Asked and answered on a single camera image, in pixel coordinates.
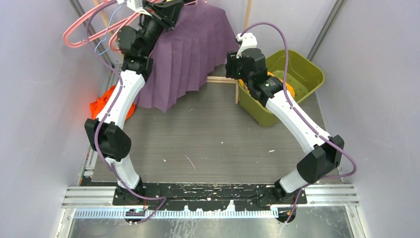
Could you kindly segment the purple skirt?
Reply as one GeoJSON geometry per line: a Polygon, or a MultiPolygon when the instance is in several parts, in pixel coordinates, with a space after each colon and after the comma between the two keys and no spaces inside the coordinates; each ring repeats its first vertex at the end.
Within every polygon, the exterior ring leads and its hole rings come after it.
{"type": "Polygon", "coordinates": [[[152,53],[152,73],[134,103],[166,112],[238,50],[226,11],[199,2],[182,8],[174,30],[163,32],[152,53]]]}

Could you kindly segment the pink plastic hanger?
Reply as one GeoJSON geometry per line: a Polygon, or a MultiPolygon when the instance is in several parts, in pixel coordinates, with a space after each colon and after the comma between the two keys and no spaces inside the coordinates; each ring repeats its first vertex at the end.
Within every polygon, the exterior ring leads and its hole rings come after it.
{"type": "MultiPolygon", "coordinates": [[[[150,0],[151,2],[162,2],[163,0],[150,0]]],[[[120,30],[117,31],[117,47],[119,50],[122,50],[123,41],[127,41],[129,38],[127,36],[123,36],[124,30],[129,30],[130,25],[123,26],[120,30]]],[[[141,46],[145,46],[148,48],[148,51],[151,51],[156,44],[159,36],[161,33],[141,33],[141,30],[134,31],[134,43],[139,43],[141,46]]]]}

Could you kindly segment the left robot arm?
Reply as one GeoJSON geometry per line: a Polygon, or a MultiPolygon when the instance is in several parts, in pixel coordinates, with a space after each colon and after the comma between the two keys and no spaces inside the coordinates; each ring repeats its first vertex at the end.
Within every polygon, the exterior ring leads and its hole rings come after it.
{"type": "Polygon", "coordinates": [[[117,179],[116,199],[137,205],[147,197],[130,159],[132,141],[123,126],[152,72],[154,60],[150,54],[154,46],[163,31],[174,29],[185,2],[129,0],[127,5],[144,18],[138,30],[129,25],[118,30],[118,49],[123,54],[121,72],[114,71],[118,83],[105,106],[94,119],[87,119],[84,127],[92,148],[117,179]]]}

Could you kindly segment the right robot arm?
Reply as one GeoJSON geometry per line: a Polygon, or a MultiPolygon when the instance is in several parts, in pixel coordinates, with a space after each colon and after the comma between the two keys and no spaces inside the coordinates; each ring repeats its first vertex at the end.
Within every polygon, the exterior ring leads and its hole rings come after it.
{"type": "Polygon", "coordinates": [[[280,119],[305,153],[295,169],[274,183],[278,202],[288,203],[297,189],[317,182],[340,165],[342,137],[332,137],[319,128],[294,101],[284,81],[269,75],[260,49],[228,52],[226,76],[241,79],[251,97],[280,119]]]}

